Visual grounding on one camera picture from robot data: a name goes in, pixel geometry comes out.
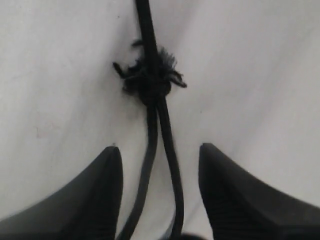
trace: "white fabric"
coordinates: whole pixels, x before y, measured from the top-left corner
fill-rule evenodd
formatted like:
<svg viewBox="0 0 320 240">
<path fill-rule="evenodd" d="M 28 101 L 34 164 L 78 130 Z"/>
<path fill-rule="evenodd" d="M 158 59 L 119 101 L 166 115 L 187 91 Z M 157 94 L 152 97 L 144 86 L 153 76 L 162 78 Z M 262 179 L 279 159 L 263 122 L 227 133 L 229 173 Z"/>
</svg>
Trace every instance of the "white fabric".
<svg viewBox="0 0 320 240">
<path fill-rule="evenodd" d="M 68 183 L 106 146 L 121 150 L 118 230 L 136 196 L 145 109 L 121 92 L 112 61 L 135 59 L 132 0 L 2 0 L 0 218 Z M 182 172 L 185 232 L 212 232 L 198 189 L 203 142 L 266 183 L 320 206 L 320 1 L 151 0 L 157 41 L 187 89 L 168 106 Z M 174 211 L 159 142 L 132 237 L 157 239 Z"/>
</svg>

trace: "knot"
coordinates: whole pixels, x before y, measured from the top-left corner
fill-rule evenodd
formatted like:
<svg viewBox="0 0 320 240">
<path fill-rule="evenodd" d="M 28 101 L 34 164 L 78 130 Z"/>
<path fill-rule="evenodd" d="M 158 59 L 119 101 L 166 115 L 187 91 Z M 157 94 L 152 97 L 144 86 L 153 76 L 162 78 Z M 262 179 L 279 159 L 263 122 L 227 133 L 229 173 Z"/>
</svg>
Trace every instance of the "knot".
<svg viewBox="0 0 320 240">
<path fill-rule="evenodd" d="M 133 47 L 141 46 L 140 41 L 132 44 Z M 138 94 L 144 105 L 154 104 L 160 97 L 165 97 L 171 91 L 171 83 L 186 88 L 187 84 L 182 80 L 182 74 L 175 70 L 177 61 L 172 54 L 164 48 L 158 52 L 159 76 L 148 74 L 144 55 L 141 55 L 135 65 L 122 70 L 120 65 L 113 63 L 115 71 L 124 79 L 123 90 L 129 94 Z"/>
</svg>

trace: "shoelace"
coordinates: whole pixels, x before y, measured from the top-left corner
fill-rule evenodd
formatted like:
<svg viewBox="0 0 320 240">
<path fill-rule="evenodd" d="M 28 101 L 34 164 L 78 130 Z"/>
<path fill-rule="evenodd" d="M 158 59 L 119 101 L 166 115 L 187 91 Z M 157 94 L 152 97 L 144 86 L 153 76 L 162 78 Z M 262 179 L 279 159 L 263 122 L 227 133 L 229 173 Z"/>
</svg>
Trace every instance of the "shoelace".
<svg viewBox="0 0 320 240">
<path fill-rule="evenodd" d="M 166 95 L 171 90 L 171 83 L 182 88 L 187 87 L 187 85 L 183 82 L 182 75 L 175 71 L 176 60 L 173 55 L 168 54 L 164 48 L 158 51 L 149 0 L 135 0 L 135 5 L 142 40 L 134 42 L 132 46 L 143 47 L 143 54 L 135 65 L 129 67 L 126 71 L 123 71 L 117 63 L 113 63 L 113 66 L 119 76 L 124 79 L 123 90 L 128 94 L 137 93 L 142 103 L 146 106 L 148 144 L 141 168 L 136 199 L 117 240 L 129 240 L 132 237 L 145 205 L 151 170 L 157 150 L 157 115 L 159 116 L 175 200 L 175 215 L 170 238 L 177 238 L 181 236 L 184 222 L 184 195 Z"/>
</svg>

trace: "black string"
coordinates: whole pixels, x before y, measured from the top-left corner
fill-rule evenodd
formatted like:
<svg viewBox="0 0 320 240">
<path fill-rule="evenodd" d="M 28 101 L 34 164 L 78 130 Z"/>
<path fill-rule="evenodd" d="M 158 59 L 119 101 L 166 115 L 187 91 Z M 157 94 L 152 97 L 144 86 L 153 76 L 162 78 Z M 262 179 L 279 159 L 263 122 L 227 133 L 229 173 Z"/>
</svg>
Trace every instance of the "black string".
<svg viewBox="0 0 320 240">
<path fill-rule="evenodd" d="M 171 90 L 171 83 L 183 88 L 187 85 L 182 81 L 182 75 L 174 70 L 175 58 L 168 54 L 164 48 L 158 52 L 149 0 L 135 0 L 135 4 L 144 55 L 136 61 L 135 66 L 129 67 L 126 72 L 117 63 L 113 63 L 113 66 L 120 77 L 125 80 L 123 89 L 130 94 L 137 92 L 139 98 L 147 107 L 148 147 L 142 164 L 136 200 L 117 240 L 129 240 L 131 238 L 143 211 L 157 148 L 157 112 L 175 199 L 175 216 L 170 237 L 176 238 L 181 235 L 184 222 L 184 196 L 166 95 Z"/>
</svg>

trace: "white surface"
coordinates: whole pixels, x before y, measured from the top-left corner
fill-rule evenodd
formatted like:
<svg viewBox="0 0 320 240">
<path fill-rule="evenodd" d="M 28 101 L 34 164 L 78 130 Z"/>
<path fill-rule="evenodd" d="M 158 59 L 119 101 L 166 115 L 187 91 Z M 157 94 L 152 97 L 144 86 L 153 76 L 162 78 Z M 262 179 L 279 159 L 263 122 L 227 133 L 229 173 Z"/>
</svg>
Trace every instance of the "white surface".
<svg viewBox="0 0 320 240">
<path fill-rule="evenodd" d="M 187 89 L 168 96 L 185 195 L 185 232 L 211 238 L 198 152 L 212 142 L 272 186 L 320 206 L 320 1 L 151 1 L 156 37 Z M 144 108 L 121 93 L 112 61 L 130 63 L 131 0 L 2 0 L 0 218 L 52 194 L 115 143 L 123 158 L 118 228 L 145 153 Z M 174 198 L 159 142 L 133 240 L 156 239 Z"/>
</svg>

